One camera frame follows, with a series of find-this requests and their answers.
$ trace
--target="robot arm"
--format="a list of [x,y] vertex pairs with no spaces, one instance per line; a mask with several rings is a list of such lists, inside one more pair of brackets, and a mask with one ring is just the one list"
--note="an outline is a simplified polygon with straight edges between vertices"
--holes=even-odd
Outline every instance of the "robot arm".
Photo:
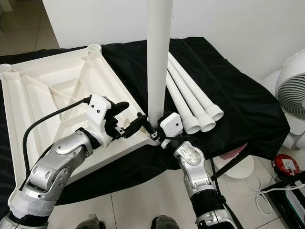
[[[180,116],[172,113],[161,123],[164,135],[167,137],[180,136],[182,122]],[[182,139],[165,139],[163,148],[170,148],[174,157],[179,161],[183,170],[183,181],[188,196],[192,202],[199,229],[238,229],[229,210],[224,207],[225,198],[221,196],[204,167],[203,152],[194,147],[189,141]]]
[[139,116],[125,130],[114,118],[129,104],[114,104],[106,97],[92,95],[87,112],[89,127],[55,142],[48,154],[33,166],[29,177],[12,197],[10,213],[0,223],[1,229],[45,229],[65,184],[73,171],[93,154],[107,147],[112,140],[128,138],[140,129],[146,116]]

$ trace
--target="white tape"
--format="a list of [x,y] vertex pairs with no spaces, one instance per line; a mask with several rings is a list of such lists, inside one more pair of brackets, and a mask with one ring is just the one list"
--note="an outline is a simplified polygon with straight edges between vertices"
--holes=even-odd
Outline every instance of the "white tape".
[[296,170],[294,162],[291,159],[282,159],[285,169]]
[[25,215],[33,216],[49,216],[56,204],[56,201],[46,201],[36,199],[17,191],[16,195],[11,199],[9,207],[13,215],[22,218]]

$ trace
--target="tiled floor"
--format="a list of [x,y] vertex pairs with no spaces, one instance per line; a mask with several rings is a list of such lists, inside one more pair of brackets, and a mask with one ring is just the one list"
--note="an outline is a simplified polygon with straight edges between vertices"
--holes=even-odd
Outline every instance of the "tiled floor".
[[[39,49],[56,49],[58,43],[40,0],[18,1],[14,12],[5,12],[0,20],[0,55],[19,54]],[[265,187],[271,174],[269,163],[254,157],[254,173]],[[206,163],[211,173],[210,163]],[[257,180],[250,178],[253,185]],[[219,178],[222,194],[245,229],[287,229],[281,216],[274,211],[264,216],[256,207],[254,192],[244,179]],[[268,211],[260,201],[262,209]],[[184,184],[181,170],[166,171],[152,180],[119,192],[88,201],[58,206],[50,217],[50,229],[74,229],[94,213],[107,229],[148,229],[154,217],[173,217],[181,229],[195,229],[195,214]]]
[[[207,171],[212,172],[210,162]],[[259,158],[254,156],[254,173],[265,187],[272,176]],[[264,216],[256,207],[254,192],[245,179],[222,176],[219,179],[222,194],[239,218],[244,229],[288,229],[276,210]],[[255,177],[250,177],[252,185],[258,185]],[[259,200],[263,211],[269,209]],[[152,180],[103,197],[94,198],[65,206],[56,207],[50,218],[51,229],[74,229],[87,215],[95,213],[108,229],[149,229],[154,217],[165,214],[173,217],[181,229],[195,229],[195,214],[188,199],[181,170],[168,170]]]
[[59,48],[41,0],[17,1],[14,11],[4,12],[0,28],[0,55]]

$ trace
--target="black wire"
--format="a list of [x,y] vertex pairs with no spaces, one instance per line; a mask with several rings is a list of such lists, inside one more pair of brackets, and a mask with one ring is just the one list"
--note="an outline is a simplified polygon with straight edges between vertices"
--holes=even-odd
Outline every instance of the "black wire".
[[[199,139],[199,138],[197,138],[197,137],[192,137],[192,136],[180,136],[180,137],[165,137],[165,139],[170,139],[170,140],[175,140],[175,139],[176,139],[176,140],[179,140],[179,139],[194,140],[194,141],[198,142],[198,143],[201,145],[201,147],[203,147],[203,151],[204,151],[205,153],[208,153],[207,150],[206,150],[206,147],[205,147],[205,145],[204,145],[203,140],[201,140],[201,139]],[[216,176],[215,176],[215,173],[216,173],[215,164],[214,164],[214,161],[213,161],[213,158],[212,158],[212,157],[210,158],[210,162],[211,162],[211,166],[212,166],[213,175],[214,175],[214,177],[216,177]],[[215,182],[215,187],[216,187],[216,190],[217,190],[218,194],[221,195],[221,192],[220,192],[220,188],[219,188],[219,185],[218,185],[218,180],[217,180],[217,178],[215,178],[214,182]],[[236,217],[236,215],[234,214],[234,212],[231,210],[231,208],[228,206],[228,204],[227,204],[226,202],[224,203],[224,206],[225,206],[225,208],[230,212],[230,214],[231,214],[231,216],[232,216],[234,222],[236,223],[237,227],[238,227],[239,229],[242,229],[242,228],[243,228],[242,224],[239,222],[238,218]]]
[[82,100],[80,100],[80,101],[78,101],[78,102],[76,102],[76,103],[74,103],[74,104],[71,104],[71,105],[69,105],[69,106],[67,106],[67,107],[65,107],[65,108],[63,108],[63,109],[60,109],[60,110],[58,110],[58,111],[55,111],[55,112],[53,112],[52,114],[49,114],[49,115],[47,115],[47,116],[41,118],[41,119],[38,120],[37,122],[33,123],[33,124],[25,131],[24,136],[23,136],[23,140],[22,140],[22,149],[23,149],[23,158],[24,158],[24,164],[25,164],[26,177],[29,177],[29,175],[30,175],[30,165],[29,165],[28,150],[27,150],[27,141],[28,141],[28,136],[29,136],[30,131],[31,131],[35,126],[37,126],[38,124],[40,124],[40,123],[46,121],[46,120],[49,119],[49,118],[52,118],[52,117],[55,116],[55,115],[58,115],[58,114],[60,114],[60,113],[62,113],[62,112],[64,112],[64,111],[67,111],[67,110],[69,110],[69,109],[71,109],[71,108],[73,108],[73,107],[76,107],[76,106],[79,105],[79,104],[87,103],[87,102],[88,102],[87,100],[88,100],[87,98],[82,99]]

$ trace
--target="vertical white pole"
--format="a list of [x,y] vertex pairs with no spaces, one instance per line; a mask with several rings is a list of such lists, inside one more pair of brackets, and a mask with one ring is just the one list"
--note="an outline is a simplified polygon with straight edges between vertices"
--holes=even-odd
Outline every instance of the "vertical white pole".
[[164,110],[173,0],[148,0],[147,9],[148,117],[157,127]]

